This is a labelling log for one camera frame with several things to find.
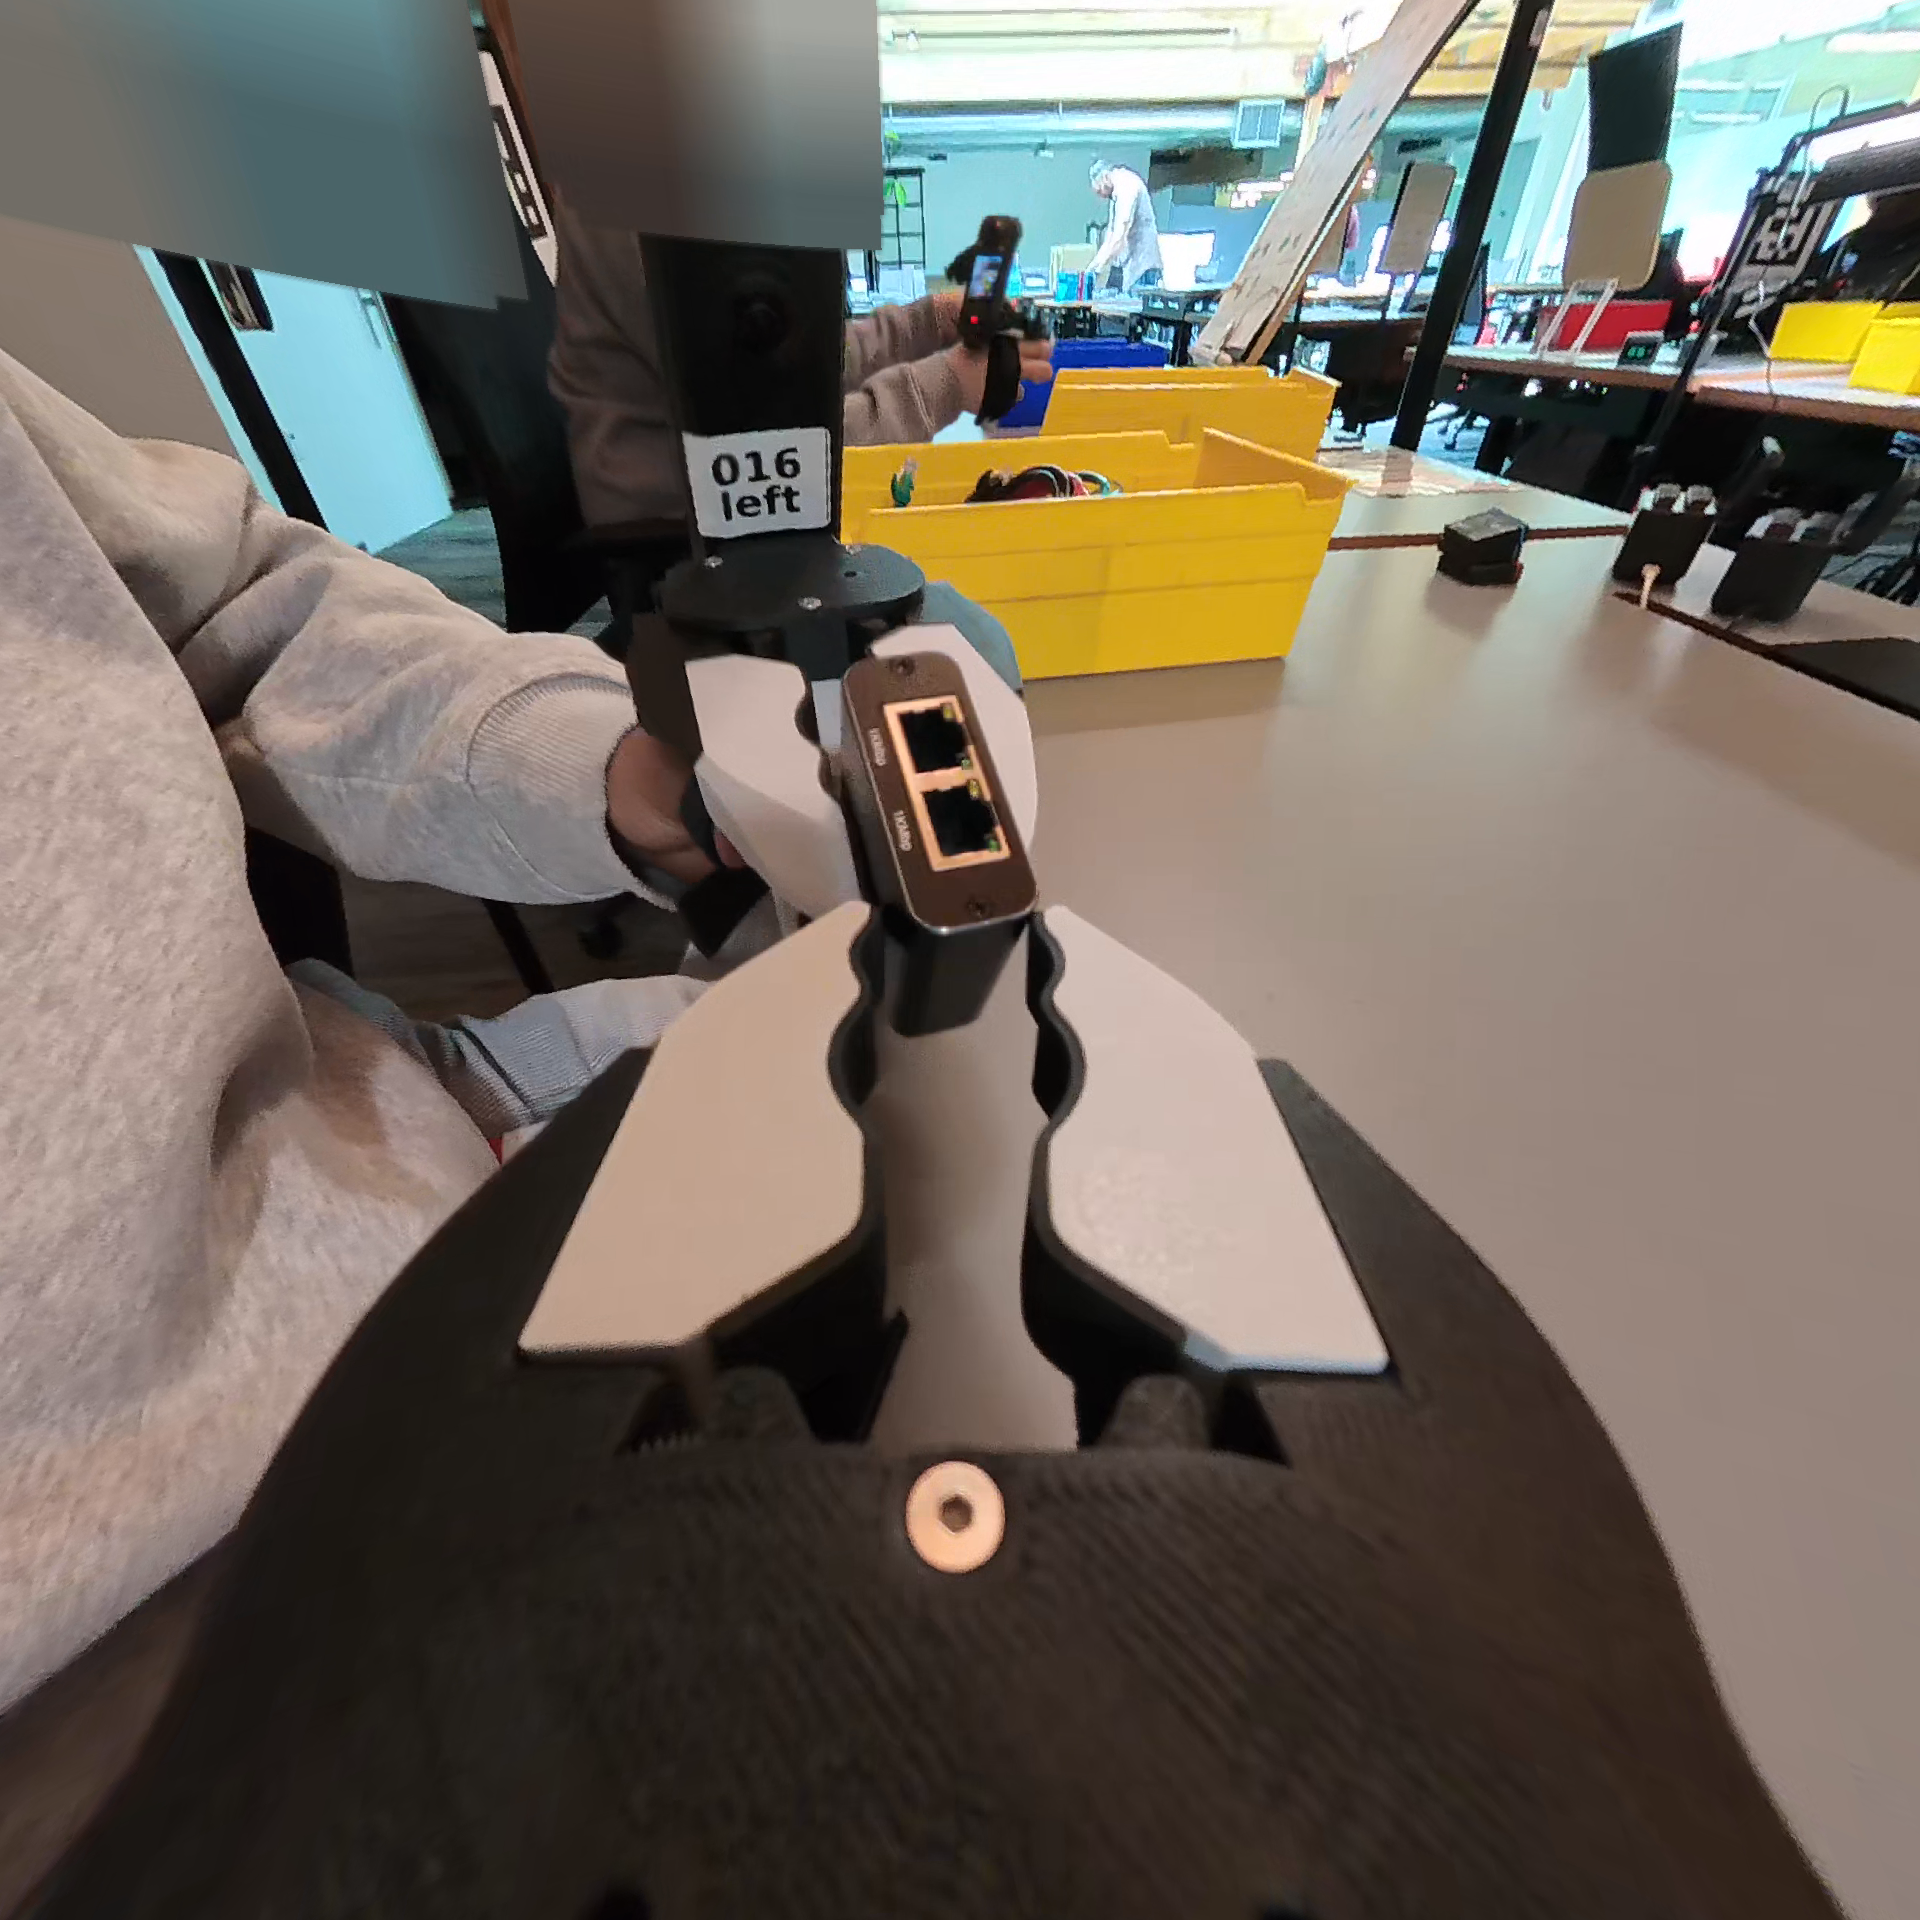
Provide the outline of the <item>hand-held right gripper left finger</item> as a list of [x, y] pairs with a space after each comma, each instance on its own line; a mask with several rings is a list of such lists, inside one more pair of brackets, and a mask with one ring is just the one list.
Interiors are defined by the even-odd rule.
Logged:
[[764, 1370], [821, 1438], [867, 1438], [890, 1308], [867, 902], [712, 982], [641, 1072], [520, 1332], [552, 1363], [653, 1361], [690, 1398]]

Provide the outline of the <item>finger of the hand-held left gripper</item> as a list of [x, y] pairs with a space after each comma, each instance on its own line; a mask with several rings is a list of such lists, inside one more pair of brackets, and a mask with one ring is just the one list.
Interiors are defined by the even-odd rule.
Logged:
[[946, 626], [870, 646], [870, 865], [890, 900], [1036, 900], [1025, 700]]
[[694, 779], [742, 865], [811, 921], [864, 900], [845, 812], [802, 726], [802, 672], [786, 660], [690, 660], [688, 693], [701, 737]]

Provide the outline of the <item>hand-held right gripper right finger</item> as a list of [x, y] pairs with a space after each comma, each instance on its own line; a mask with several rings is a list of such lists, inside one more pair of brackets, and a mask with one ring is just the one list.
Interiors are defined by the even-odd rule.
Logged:
[[1284, 1376], [1380, 1378], [1390, 1354], [1253, 1045], [1197, 992], [1067, 908], [1029, 931], [1042, 1129], [1025, 1331], [1101, 1434], [1140, 1378], [1204, 1429]]

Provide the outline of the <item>black network adapter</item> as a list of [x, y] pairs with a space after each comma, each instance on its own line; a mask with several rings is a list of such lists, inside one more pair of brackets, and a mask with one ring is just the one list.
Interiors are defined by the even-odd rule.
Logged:
[[880, 913], [892, 1025], [921, 1040], [981, 1018], [1041, 902], [1026, 848], [1036, 813], [1034, 753], [1018, 779], [993, 754], [978, 706], [976, 651], [899, 636], [840, 683], [836, 770], [867, 899]]

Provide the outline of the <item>yellow plastic bin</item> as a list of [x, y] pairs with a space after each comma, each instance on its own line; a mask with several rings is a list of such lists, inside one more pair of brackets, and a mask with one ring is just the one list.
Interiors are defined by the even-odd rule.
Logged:
[[1283, 658], [1347, 473], [1210, 430], [849, 449], [844, 540], [985, 608], [1025, 680]]
[[1307, 368], [1065, 368], [1050, 386], [1042, 433], [1109, 437], [1160, 433], [1197, 444], [1216, 430], [1309, 459], [1333, 418], [1337, 385]]

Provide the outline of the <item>person's left forearm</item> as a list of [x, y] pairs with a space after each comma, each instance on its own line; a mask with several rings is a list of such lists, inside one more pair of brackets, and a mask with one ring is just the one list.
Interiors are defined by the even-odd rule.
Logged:
[[608, 838], [633, 697], [588, 641], [502, 634], [233, 483], [177, 657], [248, 818], [366, 880], [500, 902], [644, 893]]

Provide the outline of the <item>grey desk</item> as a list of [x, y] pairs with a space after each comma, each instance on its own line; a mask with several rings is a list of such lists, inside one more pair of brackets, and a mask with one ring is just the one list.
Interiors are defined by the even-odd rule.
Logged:
[[1034, 683], [1037, 869], [1494, 1268], [1852, 1916], [1916, 1916], [1916, 722], [1334, 554], [1284, 660]]

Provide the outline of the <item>beige and black desk screen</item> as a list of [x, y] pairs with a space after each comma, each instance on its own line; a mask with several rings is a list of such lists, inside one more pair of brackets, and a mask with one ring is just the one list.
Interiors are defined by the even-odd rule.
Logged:
[[1638, 289], [1659, 253], [1685, 28], [1673, 20], [1588, 61], [1588, 168], [1574, 193], [1564, 283]]

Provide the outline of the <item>person's left hand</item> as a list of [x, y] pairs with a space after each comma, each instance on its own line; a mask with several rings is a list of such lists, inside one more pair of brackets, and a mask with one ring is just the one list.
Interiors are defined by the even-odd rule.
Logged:
[[644, 893], [673, 896], [746, 860], [725, 835], [706, 852], [683, 821], [692, 761], [673, 745], [629, 730], [608, 756], [608, 838]]

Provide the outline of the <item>black office chair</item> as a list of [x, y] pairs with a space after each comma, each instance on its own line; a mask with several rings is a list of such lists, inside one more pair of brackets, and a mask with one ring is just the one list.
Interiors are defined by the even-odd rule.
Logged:
[[430, 421], [456, 446], [456, 478], [473, 481], [493, 521], [502, 626], [562, 634], [606, 594], [608, 565], [589, 540], [562, 409], [546, 385], [554, 289], [538, 273], [524, 300], [492, 309], [384, 300], [401, 357]]

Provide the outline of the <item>blue plastic bin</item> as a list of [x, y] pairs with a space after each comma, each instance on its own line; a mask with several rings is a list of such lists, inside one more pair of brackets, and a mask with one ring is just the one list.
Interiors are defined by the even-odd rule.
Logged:
[[1110, 374], [1117, 370], [1161, 370], [1166, 366], [1168, 350], [1161, 342], [1128, 342], [1123, 339], [1053, 340], [1050, 373], [1025, 379], [1019, 397], [1005, 416], [990, 422], [990, 433], [1037, 433], [1045, 422], [1052, 389], [1061, 373], [1093, 370]]

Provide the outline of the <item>person's grey hoodie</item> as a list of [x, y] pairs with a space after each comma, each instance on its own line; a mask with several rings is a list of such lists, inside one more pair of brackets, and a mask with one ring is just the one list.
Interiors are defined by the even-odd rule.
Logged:
[[2, 386], [12, 1708], [227, 1536], [497, 1160], [298, 988], [251, 899], [249, 830], [299, 846], [245, 813], [177, 657], [249, 470], [123, 438], [12, 357]]

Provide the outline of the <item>leaning wooden board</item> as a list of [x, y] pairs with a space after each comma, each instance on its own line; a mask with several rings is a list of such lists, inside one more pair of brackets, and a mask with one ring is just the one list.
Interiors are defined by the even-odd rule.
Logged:
[[1360, 51], [1348, 85], [1322, 115], [1291, 181], [1264, 217], [1213, 317], [1190, 340], [1200, 368], [1253, 366], [1264, 360], [1291, 314], [1390, 117], [1406, 102], [1475, 2], [1406, 2], [1384, 34]]

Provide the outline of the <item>black charger dock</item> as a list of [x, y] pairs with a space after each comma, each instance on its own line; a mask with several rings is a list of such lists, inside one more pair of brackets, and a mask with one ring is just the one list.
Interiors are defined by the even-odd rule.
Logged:
[[1611, 580], [1648, 602], [1677, 588], [1708, 541], [1720, 514], [1712, 486], [1661, 483], [1641, 494], [1626, 529]]
[[1717, 494], [1712, 545], [1731, 557], [1712, 590], [1709, 613], [1724, 622], [1790, 619], [1838, 552], [1843, 512], [1802, 512], [1794, 505], [1764, 512], [1782, 469], [1786, 449], [1763, 437]]

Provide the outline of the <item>black steel pole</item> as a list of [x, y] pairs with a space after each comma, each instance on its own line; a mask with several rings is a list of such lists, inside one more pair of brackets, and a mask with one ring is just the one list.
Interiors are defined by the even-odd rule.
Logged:
[[1414, 450], [1421, 444], [1437, 377], [1465, 316], [1475, 260], [1546, 44], [1549, 16], [1553, 2], [1517, 2], [1513, 6], [1494, 77], [1486, 93], [1473, 162], [1460, 188], [1450, 248], [1403, 379], [1398, 413], [1390, 437], [1393, 449]]

